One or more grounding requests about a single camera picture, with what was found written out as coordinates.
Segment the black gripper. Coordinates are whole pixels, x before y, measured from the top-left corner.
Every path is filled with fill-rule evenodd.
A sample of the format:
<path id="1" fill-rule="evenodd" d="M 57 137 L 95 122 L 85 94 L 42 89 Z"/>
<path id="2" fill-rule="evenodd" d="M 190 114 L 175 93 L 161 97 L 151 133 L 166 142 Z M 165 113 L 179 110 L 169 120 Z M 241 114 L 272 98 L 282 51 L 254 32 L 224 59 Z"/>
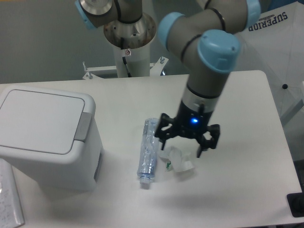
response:
<path id="1" fill-rule="evenodd" d="M 154 134 L 156 138 L 159 138 L 161 150 L 164 150 L 168 139 L 176 136 L 196 139 L 199 144 L 197 158 L 209 148 L 215 149 L 220 137 L 220 125 L 208 126 L 212 114 L 213 112 L 200 114 L 187 107 L 183 101 L 180 102 L 175 118 L 170 118 L 167 114 L 162 113 Z M 205 138 L 204 133 L 206 132 L 209 132 L 210 139 Z"/>

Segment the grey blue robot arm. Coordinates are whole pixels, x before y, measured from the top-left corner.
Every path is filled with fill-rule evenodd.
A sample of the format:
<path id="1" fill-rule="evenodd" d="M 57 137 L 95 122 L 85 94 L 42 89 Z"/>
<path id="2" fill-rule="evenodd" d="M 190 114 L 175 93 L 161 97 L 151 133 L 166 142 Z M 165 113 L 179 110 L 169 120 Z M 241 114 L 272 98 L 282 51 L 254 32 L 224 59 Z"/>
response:
<path id="1" fill-rule="evenodd" d="M 235 34 L 258 21 L 259 1 L 208 0 L 202 12 L 190 17 L 172 12 L 159 25 L 143 12 L 140 0 L 77 0 L 75 5 L 87 28 L 103 27 L 106 39 L 118 48 L 119 77 L 149 74 L 150 55 L 133 56 L 158 36 L 190 74 L 176 117 L 161 114 L 155 136 L 161 143 L 176 136 L 195 139 L 198 156 L 215 149 L 220 126 L 209 120 L 236 65 L 240 43 Z"/>

